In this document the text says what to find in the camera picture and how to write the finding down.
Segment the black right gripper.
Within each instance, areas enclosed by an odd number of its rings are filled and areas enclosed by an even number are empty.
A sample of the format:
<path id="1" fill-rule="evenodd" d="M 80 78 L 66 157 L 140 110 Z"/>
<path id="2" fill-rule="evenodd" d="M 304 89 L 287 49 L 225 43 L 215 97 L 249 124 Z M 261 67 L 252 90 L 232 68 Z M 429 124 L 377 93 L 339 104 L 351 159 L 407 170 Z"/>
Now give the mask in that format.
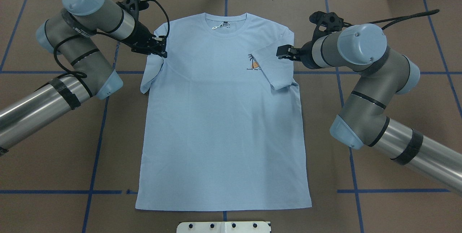
<path id="1" fill-rule="evenodd" d="M 295 48 L 290 44 L 279 46 L 276 51 L 276 57 L 279 59 L 302 62 L 308 69 L 321 69 L 322 67 L 316 64 L 313 58 L 313 45 L 314 42 L 310 41 L 305 43 L 301 48 Z"/>

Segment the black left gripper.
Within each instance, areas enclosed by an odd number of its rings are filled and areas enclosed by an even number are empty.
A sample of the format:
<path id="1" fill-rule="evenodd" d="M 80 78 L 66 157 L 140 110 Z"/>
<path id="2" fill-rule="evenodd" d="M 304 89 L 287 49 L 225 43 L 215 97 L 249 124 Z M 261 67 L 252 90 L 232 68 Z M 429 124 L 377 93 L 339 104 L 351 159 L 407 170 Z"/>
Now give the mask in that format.
<path id="1" fill-rule="evenodd" d="M 166 51 L 167 37 L 155 37 L 155 35 L 140 22 L 135 22 L 134 30 L 130 36 L 126 38 L 126 45 L 135 53 L 155 54 L 163 58 L 168 57 Z"/>

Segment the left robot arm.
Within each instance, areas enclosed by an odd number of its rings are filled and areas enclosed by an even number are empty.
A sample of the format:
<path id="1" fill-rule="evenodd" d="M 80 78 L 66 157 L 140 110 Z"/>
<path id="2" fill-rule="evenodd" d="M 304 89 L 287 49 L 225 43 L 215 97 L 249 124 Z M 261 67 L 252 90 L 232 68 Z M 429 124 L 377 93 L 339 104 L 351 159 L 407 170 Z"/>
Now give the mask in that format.
<path id="1" fill-rule="evenodd" d="M 36 39 L 63 70 L 30 95 L 1 111 L 1 155 L 92 97 L 106 99 L 123 81 L 92 41 L 102 35 L 138 54 L 167 57 L 167 37 L 140 22 L 157 0 L 62 0 L 63 8 L 36 31 Z"/>

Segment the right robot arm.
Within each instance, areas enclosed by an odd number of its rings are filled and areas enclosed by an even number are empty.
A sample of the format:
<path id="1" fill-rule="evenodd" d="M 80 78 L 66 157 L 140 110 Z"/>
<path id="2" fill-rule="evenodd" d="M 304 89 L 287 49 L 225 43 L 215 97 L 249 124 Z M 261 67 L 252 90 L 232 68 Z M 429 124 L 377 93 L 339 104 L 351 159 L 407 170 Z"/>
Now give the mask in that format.
<path id="1" fill-rule="evenodd" d="M 381 27 L 334 25 L 332 32 L 316 30 L 302 48 L 279 46 L 276 56 L 302 62 L 309 69 L 348 67 L 359 74 L 330 127 L 331 136 L 352 149 L 376 149 L 461 194 L 461 154 L 384 114 L 395 95 L 417 85 L 420 70 L 388 46 Z"/>

